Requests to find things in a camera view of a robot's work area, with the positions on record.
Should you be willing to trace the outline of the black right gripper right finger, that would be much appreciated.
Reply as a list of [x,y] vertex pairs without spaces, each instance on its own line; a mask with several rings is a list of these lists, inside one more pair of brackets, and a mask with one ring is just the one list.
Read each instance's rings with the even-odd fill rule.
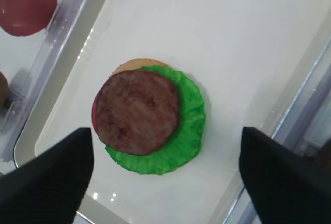
[[239,171],[261,223],[330,223],[330,142],[306,159],[244,127]]

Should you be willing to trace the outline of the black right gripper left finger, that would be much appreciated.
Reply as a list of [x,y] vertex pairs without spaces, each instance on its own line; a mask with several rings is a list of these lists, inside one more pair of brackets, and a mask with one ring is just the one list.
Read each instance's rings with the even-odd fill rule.
[[1,223],[73,223],[94,168],[90,128],[1,177]]

